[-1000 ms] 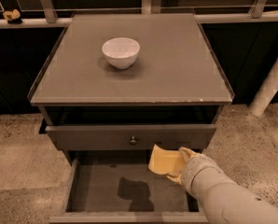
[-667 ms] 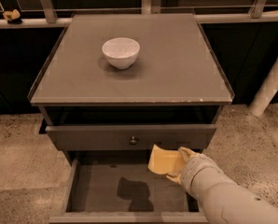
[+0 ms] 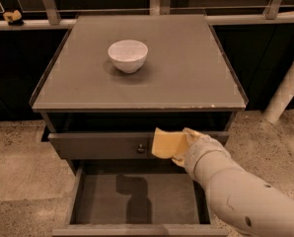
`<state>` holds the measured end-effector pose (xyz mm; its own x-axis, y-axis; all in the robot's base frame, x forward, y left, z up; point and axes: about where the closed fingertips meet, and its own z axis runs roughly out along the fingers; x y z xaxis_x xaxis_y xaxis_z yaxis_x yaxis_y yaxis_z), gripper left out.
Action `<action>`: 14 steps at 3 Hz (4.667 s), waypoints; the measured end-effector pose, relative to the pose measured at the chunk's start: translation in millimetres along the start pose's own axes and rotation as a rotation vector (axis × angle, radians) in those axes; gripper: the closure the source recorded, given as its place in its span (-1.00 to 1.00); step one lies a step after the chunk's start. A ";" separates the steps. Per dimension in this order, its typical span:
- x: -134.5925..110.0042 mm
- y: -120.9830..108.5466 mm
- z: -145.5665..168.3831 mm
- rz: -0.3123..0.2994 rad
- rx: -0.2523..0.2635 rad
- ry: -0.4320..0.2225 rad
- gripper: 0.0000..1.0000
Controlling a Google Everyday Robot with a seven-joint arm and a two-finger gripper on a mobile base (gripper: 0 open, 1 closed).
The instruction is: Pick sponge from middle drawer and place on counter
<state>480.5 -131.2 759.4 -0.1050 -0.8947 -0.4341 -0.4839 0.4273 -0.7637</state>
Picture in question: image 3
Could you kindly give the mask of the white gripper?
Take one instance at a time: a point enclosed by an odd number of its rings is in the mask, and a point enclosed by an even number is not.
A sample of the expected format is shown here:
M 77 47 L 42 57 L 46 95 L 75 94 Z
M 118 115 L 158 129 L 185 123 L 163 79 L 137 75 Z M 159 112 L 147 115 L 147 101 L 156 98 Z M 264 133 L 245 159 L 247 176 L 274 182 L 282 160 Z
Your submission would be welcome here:
M 187 142 L 193 142 L 185 158 L 173 157 L 172 161 L 184 167 L 197 182 L 207 182 L 215 173 L 231 165 L 230 153 L 216 139 L 185 127 L 183 133 Z

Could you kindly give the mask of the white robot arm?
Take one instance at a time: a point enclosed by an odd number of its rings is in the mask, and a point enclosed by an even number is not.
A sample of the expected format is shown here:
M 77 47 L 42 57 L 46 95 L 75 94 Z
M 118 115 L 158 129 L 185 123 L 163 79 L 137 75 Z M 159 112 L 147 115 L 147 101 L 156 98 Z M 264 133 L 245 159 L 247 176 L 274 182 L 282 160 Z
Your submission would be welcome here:
M 294 237 L 294 199 L 246 171 L 209 135 L 184 129 L 173 160 L 205 191 L 207 205 L 239 233 Z

